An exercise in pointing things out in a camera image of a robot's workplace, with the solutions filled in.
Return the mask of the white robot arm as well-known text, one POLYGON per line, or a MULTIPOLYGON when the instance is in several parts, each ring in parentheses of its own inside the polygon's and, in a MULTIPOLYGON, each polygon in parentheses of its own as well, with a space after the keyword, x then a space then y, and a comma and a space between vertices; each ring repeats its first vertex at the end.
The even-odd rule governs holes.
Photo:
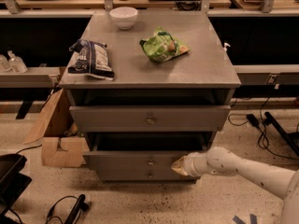
POLYGON ((235 155, 224 147, 192 152, 171 165, 180 175, 240 175, 283 201, 281 224, 298 224, 299 171, 252 161, 235 155))

